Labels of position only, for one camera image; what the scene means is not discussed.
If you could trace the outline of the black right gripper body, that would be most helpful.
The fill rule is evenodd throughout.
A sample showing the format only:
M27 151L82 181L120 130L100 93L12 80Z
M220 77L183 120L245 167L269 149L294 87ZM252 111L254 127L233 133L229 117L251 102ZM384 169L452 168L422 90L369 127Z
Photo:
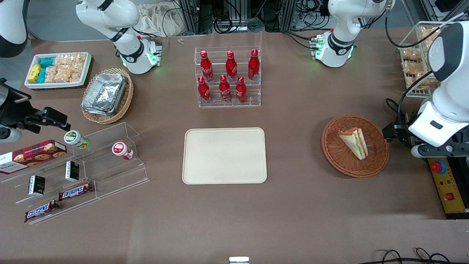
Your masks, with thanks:
M40 110L32 107L31 96L20 92L1 79L1 134L20 134L19 130L28 130L39 134L40 126L35 120L41 117Z

